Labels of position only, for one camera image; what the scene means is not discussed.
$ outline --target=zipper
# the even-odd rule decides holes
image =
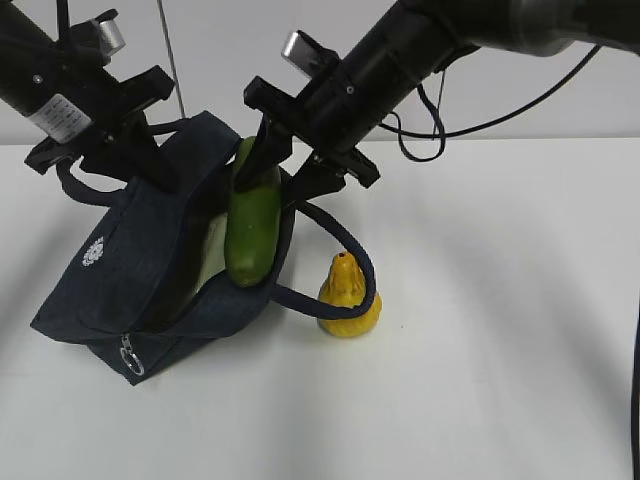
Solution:
[[[144,365],[138,358],[138,355],[136,355],[136,352],[133,350],[129,334],[122,334],[120,340],[122,342],[122,348],[120,349],[120,356],[122,357],[122,361],[135,375],[137,375],[138,377],[142,377],[144,375]]]

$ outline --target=bag strap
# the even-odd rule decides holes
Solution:
[[[338,221],[315,205],[299,202],[296,209],[329,232],[342,246],[350,252],[358,262],[364,274],[366,293],[362,304],[354,308],[335,307],[320,302],[288,287],[276,284],[271,299],[283,307],[295,310],[310,317],[325,320],[356,318],[364,315],[373,305],[376,296],[376,277],[371,259],[358,241]]]
[[[73,165],[71,159],[58,162],[56,164],[56,173],[62,184],[62,191],[72,200],[96,207],[112,207],[116,204],[124,190],[115,190],[113,192],[94,190],[73,176],[71,165]]]

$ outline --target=green cucumber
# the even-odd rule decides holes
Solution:
[[[249,156],[255,137],[240,144],[233,178]],[[262,282],[271,272],[280,234],[280,169],[276,166],[246,192],[232,188],[229,199],[224,258],[227,273],[240,287]]]

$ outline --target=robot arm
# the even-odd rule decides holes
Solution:
[[[538,56],[580,40],[640,54],[634,0],[404,0],[477,46]]]
[[[123,181],[143,176],[175,191],[177,175],[144,114],[169,98],[173,81],[156,66],[119,82],[103,68],[125,45],[118,12],[70,26],[66,0],[57,5],[60,38],[54,42],[11,0],[0,0],[0,99],[48,135],[26,163],[44,174],[82,157],[87,172]]]
[[[297,32],[284,54],[312,80],[295,98],[249,85],[245,103],[264,116],[236,188],[285,160],[293,136],[314,152],[291,200],[340,190],[347,173],[369,187],[379,174],[356,145],[432,73],[480,47],[550,56],[583,40],[640,54],[638,24],[637,0],[398,0],[342,60]]]

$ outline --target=black cable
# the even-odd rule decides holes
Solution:
[[[587,64],[593,59],[593,57],[596,56],[596,54],[602,49],[602,47],[597,46],[592,48],[589,53],[582,59],[582,61],[580,61],[580,63],[578,63],[578,65],[576,65],[576,67],[571,70],[562,80],[560,80],[557,84],[555,84],[550,90],[548,90],[547,92],[545,92],[544,94],[542,94],[541,96],[539,96],[538,98],[536,98],[535,100],[533,100],[532,102],[526,104],[524,107],[519,108],[518,110],[505,115],[503,117],[497,118],[495,120],[492,120],[490,122],[487,123],[483,123],[482,125],[477,125],[475,127],[471,127],[471,128],[465,128],[464,130],[459,130],[457,132],[450,132],[447,133],[447,138],[455,138],[455,137],[461,137],[463,135],[469,135],[470,133],[475,133],[475,132],[479,132],[480,130],[486,130],[487,128],[491,128],[491,127],[495,127],[496,125],[499,125],[501,123],[507,122],[519,115],[522,115],[523,113],[527,112],[528,110],[531,110],[533,107],[539,105],[540,103],[544,102],[547,98],[549,98],[551,95],[553,95],[554,93],[556,93],[558,90],[560,90],[562,87],[564,87],[567,83],[569,83],[573,77],[575,77],[578,73],[580,73],[582,71],[582,69],[584,69],[584,67],[587,66]],[[436,135],[431,135],[429,133],[416,133],[416,132],[408,132],[408,131],[404,131],[404,130],[399,130],[397,128],[394,128],[390,125],[386,125],[384,123],[381,123],[379,125],[380,128],[383,128],[389,132],[393,132],[393,133],[400,133],[406,137],[410,137],[410,138],[421,138],[421,139],[433,139],[433,138],[438,138],[438,136]]]
[[[444,82],[447,79],[447,69],[445,68],[442,71],[442,75],[440,75],[440,91],[438,92],[438,113],[440,113],[440,107],[442,106],[442,96],[444,94]],[[433,124],[433,132],[431,133],[435,137],[436,135],[436,124]]]
[[[438,112],[437,107],[431,102],[431,100],[429,100],[429,97],[427,97],[427,92],[424,91],[424,87],[422,86],[422,84],[418,86],[418,95],[420,96],[420,100],[422,101],[424,106],[429,110],[429,113],[433,117],[433,122],[438,130],[438,136],[436,138],[440,139],[440,148],[438,150],[438,153],[436,153],[434,156],[428,158],[420,158],[413,155],[404,143],[402,134],[402,120],[400,118],[400,115],[398,115],[396,112],[391,112],[391,115],[396,117],[396,120],[398,121],[398,145],[400,146],[400,150],[402,151],[404,156],[412,162],[426,163],[439,158],[444,153],[444,150],[447,146],[447,132],[444,128],[444,124],[442,123],[442,119],[440,118],[440,113]]]
[[[640,315],[633,351],[633,376],[631,380],[631,458],[633,478],[640,480]]]

